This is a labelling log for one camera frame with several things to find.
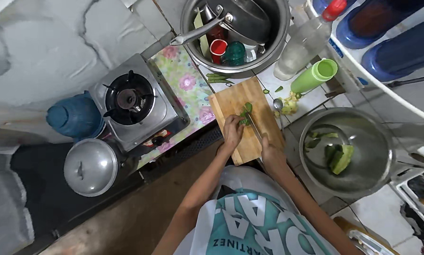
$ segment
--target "hand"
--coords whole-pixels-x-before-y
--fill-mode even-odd
[[[286,156],[284,153],[269,142],[267,134],[262,135],[262,161],[264,165],[286,164]]]
[[[227,149],[229,153],[233,153],[242,140],[243,128],[245,126],[239,125],[239,121],[243,119],[245,118],[232,114],[225,120],[225,125],[223,127],[225,144],[223,148]]]

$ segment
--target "stove burner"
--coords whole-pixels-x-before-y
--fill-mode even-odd
[[[137,99],[134,89],[124,89],[118,93],[118,106],[122,109],[130,109],[136,105],[138,111],[140,111],[140,105],[137,104],[137,101],[141,102],[139,98]]]
[[[123,125],[137,124],[152,108],[154,95],[151,84],[146,78],[132,70],[116,78],[109,86],[105,96],[107,112],[114,121]]]

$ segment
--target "wooden cutting board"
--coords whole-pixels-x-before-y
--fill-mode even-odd
[[[261,135],[267,133],[269,141],[277,148],[283,150],[284,141],[278,128],[273,112],[262,92],[263,88],[256,77],[243,81],[230,88],[209,96],[215,117],[220,125],[221,132],[225,119],[231,114],[241,114],[242,107],[246,102],[253,105],[251,115]],[[242,141],[232,154],[232,160],[236,166],[259,158],[262,146],[254,134],[251,126],[246,126],[243,131]]]

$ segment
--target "blue container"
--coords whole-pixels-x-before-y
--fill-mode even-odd
[[[366,0],[339,22],[336,37],[347,48],[363,49],[422,7],[424,0]]]
[[[55,103],[47,111],[46,122],[75,142],[97,137],[105,125],[89,91]]]
[[[327,6],[332,2],[333,0],[313,0],[313,8],[318,14],[322,14],[327,8]],[[340,16],[343,15],[349,7],[351,7],[352,4],[354,4],[356,0],[349,0],[347,1],[346,8],[341,12]]]
[[[362,66],[381,82],[407,76],[424,67],[424,22],[369,49]]]

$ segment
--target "stove knob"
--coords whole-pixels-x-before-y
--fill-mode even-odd
[[[165,138],[163,136],[157,136],[152,138],[152,143],[155,144],[156,146],[162,145],[164,141],[165,141]]]

